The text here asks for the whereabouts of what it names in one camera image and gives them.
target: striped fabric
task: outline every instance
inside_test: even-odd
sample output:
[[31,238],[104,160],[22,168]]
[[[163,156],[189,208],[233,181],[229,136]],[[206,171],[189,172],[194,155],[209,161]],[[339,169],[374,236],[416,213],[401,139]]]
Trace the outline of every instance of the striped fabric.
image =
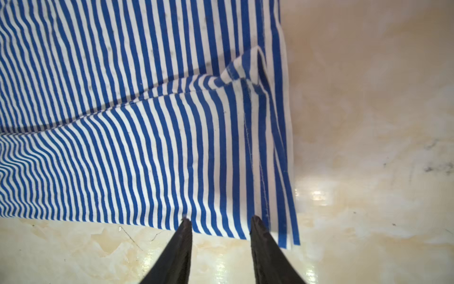
[[0,1],[0,215],[299,244],[274,0]]

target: marble floor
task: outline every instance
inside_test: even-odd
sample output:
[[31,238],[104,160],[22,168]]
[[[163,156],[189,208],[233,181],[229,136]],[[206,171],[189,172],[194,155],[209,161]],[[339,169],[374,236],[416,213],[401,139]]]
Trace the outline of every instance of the marble floor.
[[[310,284],[454,283],[454,1],[281,0]],[[172,232],[0,219],[0,283],[137,283]],[[254,283],[194,235],[190,283]]]

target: blue and white striped cloth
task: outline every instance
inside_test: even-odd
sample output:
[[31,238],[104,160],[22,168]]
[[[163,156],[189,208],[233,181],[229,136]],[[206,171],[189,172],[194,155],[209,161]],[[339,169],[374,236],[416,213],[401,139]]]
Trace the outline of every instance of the blue and white striped cloth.
[[0,0],[0,215],[299,244],[276,0]]

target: beige tile floor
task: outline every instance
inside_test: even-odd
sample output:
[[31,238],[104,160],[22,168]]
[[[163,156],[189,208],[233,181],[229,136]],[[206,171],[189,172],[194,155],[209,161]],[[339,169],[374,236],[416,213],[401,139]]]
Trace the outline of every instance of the beige tile floor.
[[[281,0],[311,284],[454,283],[454,1]],[[0,283],[137,283],[172,232],[0,219]],[[194,236],[191,283],[253,283]]]

